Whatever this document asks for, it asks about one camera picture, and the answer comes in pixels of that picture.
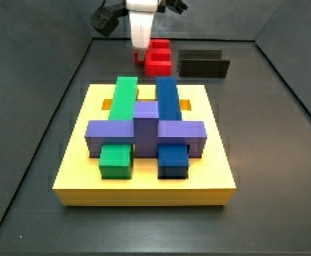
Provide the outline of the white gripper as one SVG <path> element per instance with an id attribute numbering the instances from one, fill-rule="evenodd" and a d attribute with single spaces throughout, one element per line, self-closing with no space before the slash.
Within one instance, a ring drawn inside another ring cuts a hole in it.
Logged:
<path id="1" fill-rule="evenodd" d="M 131 42 L 136 50 L 145 51 L 148 48 L 157 6 L 159 0 L 125 0 L 129 15 Z"/>

